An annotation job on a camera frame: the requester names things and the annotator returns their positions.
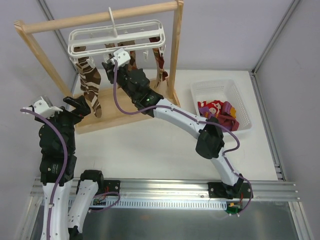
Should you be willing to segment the purple orange striped sock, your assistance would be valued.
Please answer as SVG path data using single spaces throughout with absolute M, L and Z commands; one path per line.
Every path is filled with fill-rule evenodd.
M 222 104 L 218 118 L 222 120 L 235 120 L 236 109 L 228 101 L 225 101 Z

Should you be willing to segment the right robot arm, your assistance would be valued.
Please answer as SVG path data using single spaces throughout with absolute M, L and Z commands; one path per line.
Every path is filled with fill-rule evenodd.
M 227 153 L 236 151 L 240 147 L 240 141 L 234 133 L 230 135 L 235 139 L 236 147 L 225 149 L 224 133 L 228 129 L 219 124 L 217 118 L 195 116 L 171 103 L 150 87 L 150 80 L 141 68 L 128 71 L 127 65 L 118 66 L 116 61 L 104 62 L 102 66 L 107 79 L 113 85 L 113 100 L 120 112 L 126 115 L 148 115 L 186 131 L 197 140 L 195 146 L 197 154 L 211 160 L 220 175 L 221 182 L 214 187 L 213 192 L 220 198 L 230 200 L 242 192 L 246 179 L 227 158 Z M 126 93 L 136 111 L 128 112 L 121 108 L 117 99 L 117 88 Z

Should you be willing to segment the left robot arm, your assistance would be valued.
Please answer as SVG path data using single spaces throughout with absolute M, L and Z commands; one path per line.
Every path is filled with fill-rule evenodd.
M 73 110 L 53 106 L 46 96 L 31 105 L 34 119 L 43 123 L 38 133 L 42 154 L 40 181 L 44 193 L 43 240 L 83 239 L 83 225 L 91 202 L 105 190 L 102 171 L 85 170 L 78 181 L 75 200 L 69 206 L 77 163 L 75 125 L 91 113 L 91 108 L 84 96 L 67 96 L 63 101 Z

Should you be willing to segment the white plastic clip hanger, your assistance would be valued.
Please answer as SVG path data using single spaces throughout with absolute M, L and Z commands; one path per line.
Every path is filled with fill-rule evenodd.
M 70 58 L 112 54 L 121 48 L 118 43 L 132 40 L 135 45 L 124 47 L 128 52 L 165 46 L 165 31 L 159 20 L 115 24 L 112 10 L 108 11 L 111 25 L 75 29 L 69 34 L 67 53 Z

